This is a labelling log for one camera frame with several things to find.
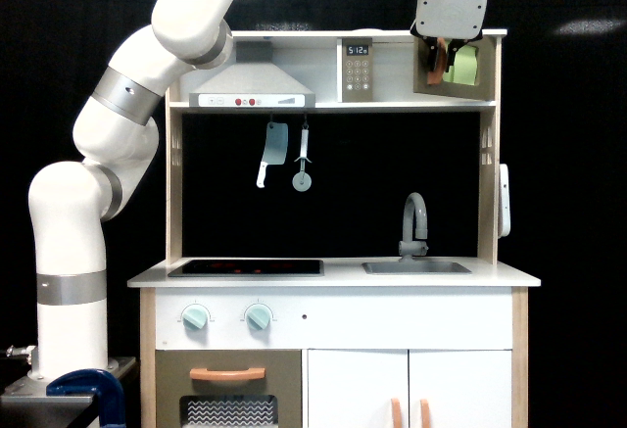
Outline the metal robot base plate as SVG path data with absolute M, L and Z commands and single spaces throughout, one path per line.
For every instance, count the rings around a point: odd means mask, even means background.
M 138 367 L 135 357 L 110 357 L 104 369 L 80 369 L 57 379 L 46 378 L 31 370 L 1 392 L 1 401 L 9 404 L 89 404 L 109 398 L 111 403 L 123 405 L 123 384 Z

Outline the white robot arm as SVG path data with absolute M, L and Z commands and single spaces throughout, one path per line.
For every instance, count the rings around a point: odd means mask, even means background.
M 37 296 L 38 374 L 52 381 L 105 369 L 106 246 L 102 225 L 127 204 L 159 145 L 152 114 L 169 86 L 223 64 L 234 0 L 157 0 L 150 23 L 114 53 L 72 130 L 78 162 L 36 174 L 28 190 Z

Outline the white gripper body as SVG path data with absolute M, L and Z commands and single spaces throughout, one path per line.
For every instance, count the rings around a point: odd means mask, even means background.
M 419 37 L 472 40 L 481 33 L 487 0 L 417 0 L 411 31 Z

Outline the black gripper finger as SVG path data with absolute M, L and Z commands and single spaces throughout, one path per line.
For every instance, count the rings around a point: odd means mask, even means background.
M 437 37 L 424 36 L 422 42 L 424 45 L 424 65 L 429 72 L 434 72 L 437 69 L 440 55 L 439 39 Z
M 468 43 L 467 39 L 452 39 L 447 45 L 445 72 L 455 64 L 457 53 Z

